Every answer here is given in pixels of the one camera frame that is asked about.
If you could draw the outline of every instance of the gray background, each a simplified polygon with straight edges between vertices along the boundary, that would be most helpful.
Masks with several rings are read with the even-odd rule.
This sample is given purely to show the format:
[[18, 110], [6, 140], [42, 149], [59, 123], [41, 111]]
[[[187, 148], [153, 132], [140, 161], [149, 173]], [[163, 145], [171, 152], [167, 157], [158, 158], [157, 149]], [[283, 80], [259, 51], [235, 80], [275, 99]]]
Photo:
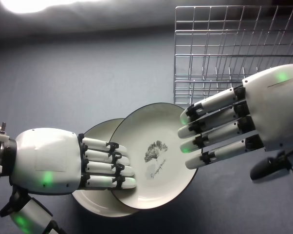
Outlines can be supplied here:
[[[0, 48], [0, 123], [16, 137], [55, 127], [76, 133], [125, 117], [153, 102], [172, 102], [173, 29], [27, 39]], [[198, 170], [178, 198], [125, 218], [84, 210], [71, 195], [34, 196], [68, 234], [293, 233], [293, 175], [254, 184], [251, 167], [275, 152], [247, 153]], [[0, 180], [0, 209], [11, 187]], [[0, 234], [21, 231], [0, 218]]]

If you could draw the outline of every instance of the metal grid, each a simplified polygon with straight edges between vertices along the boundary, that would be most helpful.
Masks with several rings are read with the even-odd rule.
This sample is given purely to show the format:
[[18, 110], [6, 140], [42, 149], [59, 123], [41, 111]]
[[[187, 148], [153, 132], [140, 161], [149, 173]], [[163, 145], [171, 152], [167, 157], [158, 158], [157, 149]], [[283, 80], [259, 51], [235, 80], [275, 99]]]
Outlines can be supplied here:
[[174, 103], [190, 105], [293, 63], [293, 6], [177, 7]]

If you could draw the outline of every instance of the metal wire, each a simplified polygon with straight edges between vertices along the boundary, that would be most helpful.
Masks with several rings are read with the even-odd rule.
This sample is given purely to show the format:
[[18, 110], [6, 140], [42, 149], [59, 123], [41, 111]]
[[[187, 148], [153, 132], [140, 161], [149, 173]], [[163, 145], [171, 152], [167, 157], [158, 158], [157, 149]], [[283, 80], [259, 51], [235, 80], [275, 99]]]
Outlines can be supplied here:
[[265, 69], [293, 63], [293, 6], [181, 6], [174, 103], [190, 105]]

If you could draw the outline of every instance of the plate with tree design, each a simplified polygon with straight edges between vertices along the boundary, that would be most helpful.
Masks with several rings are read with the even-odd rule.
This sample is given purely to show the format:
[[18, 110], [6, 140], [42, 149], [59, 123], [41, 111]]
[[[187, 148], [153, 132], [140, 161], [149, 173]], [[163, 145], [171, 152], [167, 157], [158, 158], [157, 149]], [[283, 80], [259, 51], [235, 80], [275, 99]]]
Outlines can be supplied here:
[[130, 114], [115, 130], [110, 142], [127, 148], [137, 187], [112, 191], [127, 206], [151, 209], [177, 197], [197, 170], [185, 166], [178, 129], [183, 109], [170, 103], [154, 103]]

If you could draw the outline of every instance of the white plate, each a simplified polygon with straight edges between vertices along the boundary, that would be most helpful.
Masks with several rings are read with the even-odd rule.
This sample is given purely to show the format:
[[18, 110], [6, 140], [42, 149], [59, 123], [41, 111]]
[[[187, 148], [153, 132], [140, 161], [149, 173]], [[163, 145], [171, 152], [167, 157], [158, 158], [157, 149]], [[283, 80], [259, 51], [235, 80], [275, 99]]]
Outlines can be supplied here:
[[[123, 118], [118, 118], [100, 123], [88, 130], [85, 133], [85, 137], [109, 141], [122, 121]], [[73, 193], [73, 196], [85, 209], [102, 216], [122, 217], [138, 211], [119, 202], [108, 190], [77, 190]]]
[[113, 191], [125, 205], [150, 209], [166, 204], [191, 182], [197, 170], [185, 166], [177, 132], [183, 109], [169, 103], [144, 106], [130, 114], [116, 129], [111, 142], [124, 145], [135, 170], [137, 187]]

